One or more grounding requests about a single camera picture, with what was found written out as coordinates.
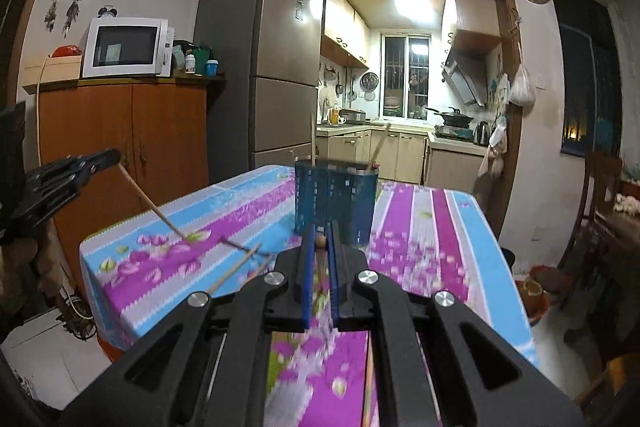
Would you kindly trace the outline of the black wok on stove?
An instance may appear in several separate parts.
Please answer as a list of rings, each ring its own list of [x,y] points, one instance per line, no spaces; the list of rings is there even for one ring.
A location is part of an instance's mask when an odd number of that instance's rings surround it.
[[[460,110],[456,108],[451,109],[450,112],[442,112],[441,110],[431,107],[427,107],[427,110],[442,118],[444,124],[450,127],[468,129],[473,121],[471,116],[462,114]]]

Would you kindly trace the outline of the white hanging plastic bag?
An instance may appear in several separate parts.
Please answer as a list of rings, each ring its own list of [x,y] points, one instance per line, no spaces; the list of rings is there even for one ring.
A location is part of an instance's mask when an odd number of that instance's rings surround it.
[[[535,86],[523,63],[518,65],[511,82],[509,102],[520,107],[532,106],[536,102]]]

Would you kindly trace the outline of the steel range hood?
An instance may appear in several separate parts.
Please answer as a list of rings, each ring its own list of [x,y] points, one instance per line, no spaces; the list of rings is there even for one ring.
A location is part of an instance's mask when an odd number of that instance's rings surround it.
[[[456,92],[463,105],[486,106],[487,75],[484,61],[451,48],[442,69],[442,78]]]

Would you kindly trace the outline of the cardboard box on cabinet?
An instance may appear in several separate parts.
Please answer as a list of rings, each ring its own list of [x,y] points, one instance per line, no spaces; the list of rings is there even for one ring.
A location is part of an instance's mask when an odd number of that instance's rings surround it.
[[[81,62],[80,55],[38,57],[23,66],[20,74],[21,86],[27,89],[36,87],[38,82],[76,81],[80,78]]]

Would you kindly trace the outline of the grey tall refrigerator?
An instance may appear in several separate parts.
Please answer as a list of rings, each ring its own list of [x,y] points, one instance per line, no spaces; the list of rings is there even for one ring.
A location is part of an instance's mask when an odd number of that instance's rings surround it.
[[[311,153],[323,0],[198,0],[193,40],[224,84],[207,109],[213,182]]]

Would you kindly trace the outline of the kitchen window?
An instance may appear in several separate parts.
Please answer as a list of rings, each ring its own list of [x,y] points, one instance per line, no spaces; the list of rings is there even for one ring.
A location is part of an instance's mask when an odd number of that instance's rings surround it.
[[[383,37],[384,116],[417,120],[427,118],[430,60],[429,36]]]

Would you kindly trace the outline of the white microwave oven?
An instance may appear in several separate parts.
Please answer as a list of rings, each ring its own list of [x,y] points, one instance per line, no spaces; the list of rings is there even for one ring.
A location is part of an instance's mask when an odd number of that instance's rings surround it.
[[[168,77],[174,37],[175,29],[162,18],[95,17],[88,27],[81,77]]]

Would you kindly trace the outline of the steel electric kettle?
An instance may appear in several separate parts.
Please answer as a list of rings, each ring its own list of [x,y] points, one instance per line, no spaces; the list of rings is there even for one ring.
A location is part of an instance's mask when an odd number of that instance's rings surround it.
[[[491,125],[488,121],[480,121],[474,129],[474,143],[478,146],[488,147],[491,136]]]

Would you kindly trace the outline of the dark wooden chair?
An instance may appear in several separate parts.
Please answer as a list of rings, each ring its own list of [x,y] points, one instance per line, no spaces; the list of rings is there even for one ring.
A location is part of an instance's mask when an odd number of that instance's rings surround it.
[[[568,278],[562,307],[579,289],[594,291],[584,323],[567,329],[564,343],[591,338],[609,358],[639,348],[639,219],[615,210],[622,170],[618,157],[586,155],[578,217],[559,263]]]

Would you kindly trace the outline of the blue perforated utensil holder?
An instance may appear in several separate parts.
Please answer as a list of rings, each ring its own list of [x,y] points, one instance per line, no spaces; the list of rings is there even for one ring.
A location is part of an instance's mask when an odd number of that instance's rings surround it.
[[[298,235],[313,225],[324,235],[338,222],[343,244],[369,243],[378,191],[378,170],[362,162],[297,158],[294,164],[294,231]]]

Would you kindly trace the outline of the orange wooden cabinet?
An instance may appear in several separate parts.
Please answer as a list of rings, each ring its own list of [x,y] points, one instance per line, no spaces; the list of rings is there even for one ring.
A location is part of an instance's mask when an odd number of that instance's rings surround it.
[[[74,280],[81,278],[80,243],[143,210],[124,171],[156,205],[209,184],[206,116],[222,89],[224,80],[202,78],[49,82],[28,88],[38,100],[43,161],[106,148],[122,156],[119,166],[93,176],[78,199],[54,217]]]

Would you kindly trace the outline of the wooden chopstick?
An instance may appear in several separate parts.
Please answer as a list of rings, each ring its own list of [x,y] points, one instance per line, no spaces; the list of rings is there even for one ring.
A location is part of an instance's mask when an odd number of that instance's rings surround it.
[[[316,113],[311,113],[310,116],[310,162],[312,167],[317,165],[317,153],[316,153]]]
[[[372,133],[372,136],[375,139],[375,143],[374,149],[369,156],[367,165],[368,170],[372,170],[376,167],[376,165],[378,165],[378,155],[380,155],[380,153],[382,152],[385,141],[390,135],[390,127],[392,127],[392,125],[388,122],[383,129],[375,130],[375,132]]]
[[[314,236],[314,287],[318,296],[328,293],[328,259],[326,259],[326,236],[317,232]]]
[[[155,202],[152,201],[152,199],[149,198],[148,195],[146,195],[144,193],[144,191],[142,190],[142,188],[137,184],[136,181],[134,181],[134,178],[132,176],[130,176],[129,172],[127,171],[127,169],[125,168],[124,165],[122,165],[122,163],[120,162],[118,165],[118,170],[120,172],[120,174],[124,177],[125,181],[132,187],[132,189],[134,190],[134,193],[136,193],[140,199],[142,200],[142,202],[144,202],[144,205],[146,207],[149,208],[149,210],[153,211],[156,214],[156,217],[158,219],[160,219],[160,221],[164,222],[165,225],[168,226],[168,228],[171,229],[171,231],[173,231],[176,235],[178,235],[180,237],[180,239],[183,239],[184,241],[186,241],[188,239],[188,236],[186,236],[186,234],[184,234],[183,232],[181,232],[165,215],[165,213],[163,213],[162,210],[160,210],[160,207],[158,207]]]
[[[366,367],[364,368],[363,398],[361,411],[361,426],[370,427],[374,411],[374,362],[371,335],[367,337]]]
[[[236,271],[242,268],[242,265],[244,265],[245,262],[252,259],[258,253],[260,246],[262,246],[262,244],[258,243],[255,247],[250,248],[250,250],[247,251],[239,261],[235,262],[229,270],[224,272],[224,274],[222,274],[221,277],[219,277],[219,279],[207,289],[207,294],[210,297],[213,297],[220,286],[224,285],[224,283],[226,283]]]
[[[276,259],[277,259],[276,255],[271,255],[268,258],[266,258],[260,265],[258,265],[258,267],[255,270],[250,271],[250,273],[247,274],[247,278],[244,281],[244,284],[250,283],[250,281],[256,279],[256,277],[259,277],[259,275],[262,275],[270,271]]]

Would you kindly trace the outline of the red plastic basin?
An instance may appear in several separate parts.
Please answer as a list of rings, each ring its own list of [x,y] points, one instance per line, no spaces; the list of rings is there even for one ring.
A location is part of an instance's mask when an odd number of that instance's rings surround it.
[[[525,308],[529,325],[534,327],[549,310],[549,300],[544,288],[537,281],[531,279],[517,280],[515,284]]]

